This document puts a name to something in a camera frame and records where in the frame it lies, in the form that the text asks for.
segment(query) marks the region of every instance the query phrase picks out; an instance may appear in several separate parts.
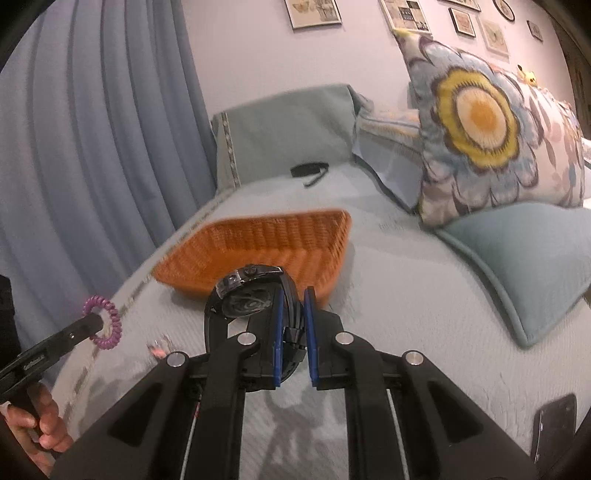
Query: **white wall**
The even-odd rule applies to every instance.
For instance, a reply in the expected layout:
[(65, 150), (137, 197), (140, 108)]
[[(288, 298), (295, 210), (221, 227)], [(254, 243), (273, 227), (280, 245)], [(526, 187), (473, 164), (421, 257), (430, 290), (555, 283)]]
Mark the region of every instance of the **white wall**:
[[(492, 0), (471, 12), (477, 39), (459, 37), (448, 8), (421, 0), (434, 38), (472, 51), (508, 70), (519, 63), (541, 86), (574, 106), (569, 73), (550, 17), (531, 0), (508, 0), (517, 18), (504, 20)], [(210, 116), (228, 107), (305, 86), (349, 83), (389, 108), (407, 106), (408, 73), (378, 0), (337, 0), (342, 26), (294, 32), (284, 0), (183, 0), (197, 75)], [(478, 15), (505, 31), (511, 58), (489, 52)], [(534, 39), (526, 20), (540, 27)]]

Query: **curtain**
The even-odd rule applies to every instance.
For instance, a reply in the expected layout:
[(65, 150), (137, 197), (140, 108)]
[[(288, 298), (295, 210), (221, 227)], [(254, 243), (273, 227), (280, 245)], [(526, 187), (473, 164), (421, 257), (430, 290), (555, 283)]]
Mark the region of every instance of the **curtain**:
[(0, 273), (27, 348), (215, 193), (180, 0), (57, 0), (0, 73)]

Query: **metal screw head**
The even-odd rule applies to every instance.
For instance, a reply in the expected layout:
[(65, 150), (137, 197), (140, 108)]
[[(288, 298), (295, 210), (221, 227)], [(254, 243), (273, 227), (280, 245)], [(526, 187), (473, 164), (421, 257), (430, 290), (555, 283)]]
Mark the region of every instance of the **metal screw head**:
[(425, 357), (423, 357), (423, 354), (421, 354), (419, 352), (409, 352), (405, 355), (404, 358), (411, 365), (420, 365), (425, 360)]
[(171, 367), (180, 367), (185, 362), (185, 356), (181, 352), (173, 352), (166, 357), (166, 363)]
[(256, 335), (251, 332), (242, 332), (238, 335), (238, 343), (241, 345), (252, 345), (256, 342)]
[(355, 337), (349, 332), (340, 332), (335, 335), (335, 340), (341, 345), (350, 345), (355, 340)]

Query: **black watch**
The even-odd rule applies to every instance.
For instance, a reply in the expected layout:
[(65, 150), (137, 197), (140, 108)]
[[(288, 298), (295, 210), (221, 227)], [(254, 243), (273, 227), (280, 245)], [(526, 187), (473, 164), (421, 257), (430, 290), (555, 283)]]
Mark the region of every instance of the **black watch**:
[(223, 277), (207, 299), (203, 330), (206, 351), (211, 352), (227, 340), (231, 321), (265, 309), (271, 313), (274, 289), (269, 285), (278, 283), (284, 296), (284, 330), (281, 379), (277, 380), (283, 382), (306, 356), (302, 306), (296, 284), (283, 268), (249, 264)]

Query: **human hand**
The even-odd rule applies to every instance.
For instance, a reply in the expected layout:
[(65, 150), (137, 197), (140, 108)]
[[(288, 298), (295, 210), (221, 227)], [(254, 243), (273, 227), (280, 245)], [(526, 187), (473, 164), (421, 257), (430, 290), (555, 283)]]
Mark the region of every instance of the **human hand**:
[[(39, 444), (47, 450), (65, 452), (74, 441), (68, 435), (66, 424), (59, 417), (59, 410), (51, 393), (42, 384), (33, 385), (28, 391), (40, 418), (39, 427), (43, 435), (39, 438)], [(40, 451), (29, 436), (28, 429), (37, 426), (33, 415), (10, 405), (6, 413), (6, 422), (29, 458), (44, 474), (49, 475), (53, 467), (53, 459), (45, 452)]]

